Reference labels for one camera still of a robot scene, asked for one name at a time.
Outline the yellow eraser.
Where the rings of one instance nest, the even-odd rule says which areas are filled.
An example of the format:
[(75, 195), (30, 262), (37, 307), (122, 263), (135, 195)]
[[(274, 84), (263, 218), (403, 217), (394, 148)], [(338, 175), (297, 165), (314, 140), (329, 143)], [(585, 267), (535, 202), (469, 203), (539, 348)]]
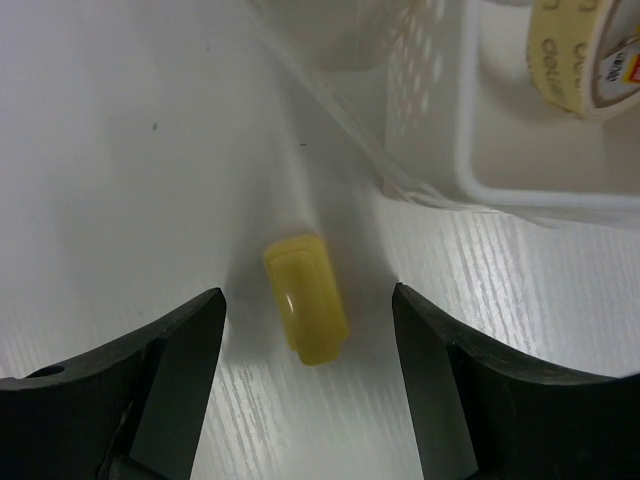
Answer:
[(349, 324), (324, 240), (287, 238), (269, 246), (263, 260), (290, 349), (306, 366), (336, 360)]

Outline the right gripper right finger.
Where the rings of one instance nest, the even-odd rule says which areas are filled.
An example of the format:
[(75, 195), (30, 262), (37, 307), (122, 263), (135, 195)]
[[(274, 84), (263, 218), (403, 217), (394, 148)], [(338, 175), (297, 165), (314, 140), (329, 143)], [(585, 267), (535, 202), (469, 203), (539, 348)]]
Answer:
[(635, 479), (639, 378), (560, 366), (459, 321), (404, 284), (396, 345), (427, 479)]

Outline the beige masking tape roll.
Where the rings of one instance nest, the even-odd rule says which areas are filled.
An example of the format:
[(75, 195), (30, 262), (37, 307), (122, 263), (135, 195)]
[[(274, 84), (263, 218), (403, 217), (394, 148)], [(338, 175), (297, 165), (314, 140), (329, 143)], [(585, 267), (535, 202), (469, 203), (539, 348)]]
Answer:
[(536, 1), (526, 60), (549, 103), (604, 121), (639, 103), (637, 1)]

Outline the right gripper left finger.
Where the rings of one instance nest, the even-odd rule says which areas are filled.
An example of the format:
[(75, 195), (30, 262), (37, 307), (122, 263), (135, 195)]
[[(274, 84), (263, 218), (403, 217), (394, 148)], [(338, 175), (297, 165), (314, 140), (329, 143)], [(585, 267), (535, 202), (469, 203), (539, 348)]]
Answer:
[(160, 319), (1, 381), (4, 479), (188, 479), (226, 300), (210, 289)]

